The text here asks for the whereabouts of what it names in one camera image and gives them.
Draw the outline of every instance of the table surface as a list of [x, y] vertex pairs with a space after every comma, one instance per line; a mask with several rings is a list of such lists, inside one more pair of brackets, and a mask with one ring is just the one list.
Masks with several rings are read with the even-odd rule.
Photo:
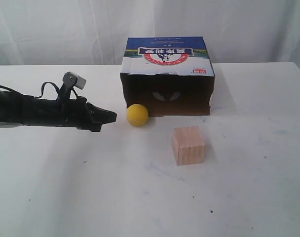
[[[0, 66], [0, 84], [40, 95], [73, 71], [89, 102], [118, 113], [101, 133], [0, 128], [2, 237], [300, 237], [300, 70], [215, 64], [212, 114], [125, 119], [120, 66]], [[46, 88], [45, 98], [55, 99]], [[198, 125], [202, 164], [176, 166], [175, 127]]]

